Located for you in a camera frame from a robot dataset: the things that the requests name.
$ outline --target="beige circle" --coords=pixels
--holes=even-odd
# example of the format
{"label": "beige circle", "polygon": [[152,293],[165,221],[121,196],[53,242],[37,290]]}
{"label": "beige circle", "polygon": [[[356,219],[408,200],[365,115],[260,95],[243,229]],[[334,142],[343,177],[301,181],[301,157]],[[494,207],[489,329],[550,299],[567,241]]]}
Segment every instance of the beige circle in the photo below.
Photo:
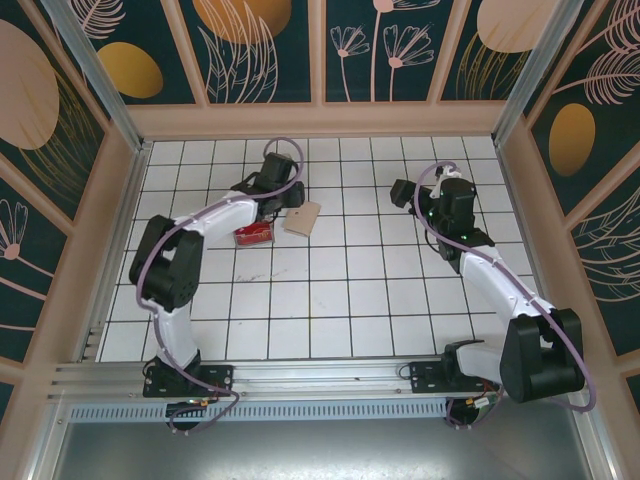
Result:
{"label": "beige circle", "polygon": [[557,4],[557,0],[483,0],[478,10],[478,36],[496,52],[531,50]]}
{"label": "beige circle", "polygon": [[120,93],[150,98],[162,91],[160,67],[140,47],[125,42],[109,43],[98,50],[98,57]]}
{"label": "beige circle", "polygon": [[0,138],[25,150],[42,147],[58,124],[56,72],[31,37],[0,20]]}
{"label": "beige circle", "polygon": [[549,135],[551,166],[563,177],[577,173],[585,164],[596,138],[596,122],[589,109],[570,103],[558,112]]}
{"label": "beige circle", "polygon": [[[257,43],[260,40],[259,36],[251,35],[252,38],[248,38],[250,25],[245,3],[256,22],[258,18],[264,20],[274,38],[285,29],[291,18],[291,0],[193,0],[200,20],[217,36],[228,42]],[[231,33],[234,31],[234,16],[227,13],[229,8],[237,12],[239,24],[236,25],[244,29],[245,35],[238,32],[234,37]]]}

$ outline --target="red box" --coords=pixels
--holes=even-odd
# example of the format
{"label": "red box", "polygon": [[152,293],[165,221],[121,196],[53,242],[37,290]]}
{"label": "red box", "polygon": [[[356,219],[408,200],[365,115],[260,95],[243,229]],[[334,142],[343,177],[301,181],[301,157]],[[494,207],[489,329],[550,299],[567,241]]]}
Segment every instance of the red box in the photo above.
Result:
{"label": "red box", "polygon": [[258,222],[236,230],[234,233],[238,247],[251,247],[273,242],[273,224]]}

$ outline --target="purple cable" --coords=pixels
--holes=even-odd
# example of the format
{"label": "purple cable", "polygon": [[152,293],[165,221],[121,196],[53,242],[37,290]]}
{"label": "purple cable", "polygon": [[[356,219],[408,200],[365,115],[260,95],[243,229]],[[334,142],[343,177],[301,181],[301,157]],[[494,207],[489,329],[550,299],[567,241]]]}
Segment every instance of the purple cable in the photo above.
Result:
{"label": "purple cable", "polygon": [[567,337],[567,335],[562,331],[562,329],[556,323],[556,321],[553,319],[553,317],[551,317],[551,315],[549,315],[545,311],[545,309],[542,308],[542,306],[536,301],[536,299],[527,291],[526,288],[524,288],[520,284],[520,282],[518,282],[517,278],[504,265],[502,265],[500,262],[496,262],[494,258],[490,257],[489,255],[486,255],[485,253],[483,253],[483,252],[481,252],[479,250],[476,250],[474,248],[469,248],[466,245],[463,245],[463,244],[458,243],[458,242],[456,242],[454,240],[450,240],[450,239],[448,239],[447,237],[445,237],[443,235],[440,235],[438,232],[436,232],[431,227],[431,225],[429,225],[429,222],[427,222],[426,218],[424,218],[424,215],[422,214],[422,211],[420,210],[420,202],[417,201],[420,198],[420,188],[422,187],[424,179],[426,178],[426,176],[432,170],[435,170],[438,167],[444,167],[444,166],[451,166],[451,167],[455,168],[456,170],[458,168],[457,165],[454,162],[449,162],[449,161],[436,162],[434,165],[431,165],[430,167],[428,167],[420,175],[420,178],[418,179],[418,182],[416,183],[415,192],[413,194],[413,198],[415,199],[414,206],[415,206],[415,209],[416,209],[416,216],[418,217],[418,219],[420,219],[420,222],[422,223],[424,228],[429,233],[431,233],[434,237],[436,237],[438,240],[441,240],[444,243],[448,243],[452,247],[458,248],[458,249],[462,250],[463,252],[467,252],[467,253],[470,253],[472,255],[476,255],[476,256],[482,258],[483,260],[491,263],[493,266],[495,266],[500,271],[500,273],[502,273],[505,277],[507,277],[507,279],[513,284],[513,286],[516,287],[518,289],[518,291],[520,291],[520,293],[522,293],[524,295],[525,299],[531,305],[533,305],[533,307],[536,310],[538,310],[538,312],[544,317],[544,319],[547,322],[549,322],[549,325],[551,326],[553,331],[558,334],[558,337],[560,337],[560,339],[563,341],[563,343],[569,349],[569,352],[571,352],[571,356],[573,357],[573,359],[578,364],[578,367],[580,368],[580,371],[584,375],[584,378],[587,381],[587,385],[588,385],[588,388],[589,388],[589,402],[585,406],[573,405],[571,403],[564,402],[562,400],[558,400],[558,399],[555,399],[555,398],[552,398],[551,400],[553,402],[559,404],[559,405],[562,405],[563,407],[569,408],[571,410],[574,410],[574,411],[580,412],[580,413],[585,413],[585,412],[589,412],[589,411],[593,410],[593,408],[596,406],[596,388],[595,388],[595,385],[593,383],[593,378],[591,378],[591,374],[589,373],[589,370],[587,369],[587,366],[585,365],[584,361],[580,357],[580,354],[576,350],[576,347],[573,345],[573,343],[571,343],[571,340],[569,340],[569,337]]}
{"label": "purple cable", "polygon": [[[235,397],[234,400],[226,408],[224,408],[220,413],[218,413],[211,420],[209,420],[207,422],[199,423],[197,426],[195,426],[191,430],[183,432],[183,434],[185,436],[188,435],[189,432],[196,433],[198,431],[204,430],[205,428],[208,428],[211,425],[213,425],[215,422],[217,422],[220,418],[222,418],[224,415],[226,415],[233,407],[235,407],[237,405],[237,403],[240,401],[240,395],[238,395],[238,393],[234,392],[233,390],[227,390],[225,388],[220,388],[220,387],[216,387],[214,385],[209,385],[209,384],[207,384],[207,383],[195,378],[194,376],[188,374],[187,372],[184,371],[184,369],[182,367],[180,367],[180,365],[178,365],[178,362],[176,362],[175,358],[173,358],[173,356],[171,355],[171,352],[169,352],[167,350],[167,346],[164,343],[164,340],[162,339],[162,335],[160,334],[160,321],[159,321],[160,310],[158,309],[158,307],[156,305],[149,304],[149,303],[146,303],[144,301],[144,299],[142,298],[142,285],[144,284],[144,281],[145,281],[145,279],[147,277],[147,274],[149,273],[149,269],[151,268],[151,263],[153,262],[153,259],[156,258],[156,256],[160,253],[160,250],[162,249],[164,244],[167,243],[167,241],[173,235],[175,235],[179,230],[181,230],[182,228],[184,228],[187,225],[190,225],[190,224],[196,222],[201,217],[213,212],[214,210],[216,210],[216,209],[218,209],[218,208],[220,208],[220,207],[222,207],[224,205],[229,205],[231,203],[235,203],[235,202],[239,202],[239,201],[247,200],[247,199],[250,199],[250,200],[262,200],[264,198],[275,197],[275,196],[280,195],[281,193],[289,190],[291,187],[293,187],[293,185],[302,176],[302,171],[304,170],[305,160],[304,160],[304,154],[302,153],[302,149],[300,148],[300,145],[298,145],[296,142],[294,142],[290,138],[287,138],[287,137],[276,137],[276,138],[273,138],[273,139],[269,140],[269,142],[265,145],[264,151],[263,151],[263,156],[266,157],[267,156],[267,152],[269,150],[269,147],[273,143],[275,143],[277,141],[280,141],[280,140],[282,140],[284,142],[288,142],[291,145],[293,145],[295,147],[296,151],[298,152],[298,156],[300,157],[300,163],[299,163],[298,171],[296,172],[295,176],[289,181],[289,183],[287,183],[284,187],[279,188],[278,190],[276,190],[274,192],[262,193],[260,195],[239,195],[237,197],[232,197],[232,198],[221,200],[218,203],[215,203],[215,204],[213,204],[213,205],[211,205],[209,207],[206,207],[205,209],[201,210],[200,212],[196,213],[195,215],[193,215],[193,216],[189,217],[188,219],[178,223],[173,228],[171,228],[167,233],[165,233],[162,236],[162,238],[160,238],[160,240],[158,240],[158,243],[156,243],[156,245],[151,249],[151,252],[149,253],[149,256],[147,257],[147,260],[144,262],[144,265],[142,266],[142,270],[140,271],[140,277],[138,278],[138,283],[136,283],[136,302],[138,303],[140,308],[142,308],[144,310],[148,310],[148,311],[151,312],[151,314],[153,316],[153,330],[154,330],[154,333],[156,335],[156,341],[158,342],[158,346],[160,347],[160,350],[162,350],[162,352],[164,352],[164,354],[166,355],[167,360],[169,360],[169,363],[171,364],[171,366],[180,375],[182,375],[184,378],[189,380],[191,383],[194,383],[194,384],[196,384],[196,385],[198,385],[198,386],[200,386],[202,388],[206,388],[207,390],[209,390],[211,392],[224,394],[224,395],[231,394],[231,395],[233,395],[233,397]],[[182,409],[182,410],[174,413],[174,415],[171,416],[171,418],[169,419],[169,425],[171,426],[171,428],[172,428],[174,433],[179,431],[173,425],[173,420],[175,419],[175,417],[177,415],[181,414],[181,413],[184,413],[186,411],[192,411],[192,410],[195,410],[195,408],[194,407],[186,407],[185,409]]]}

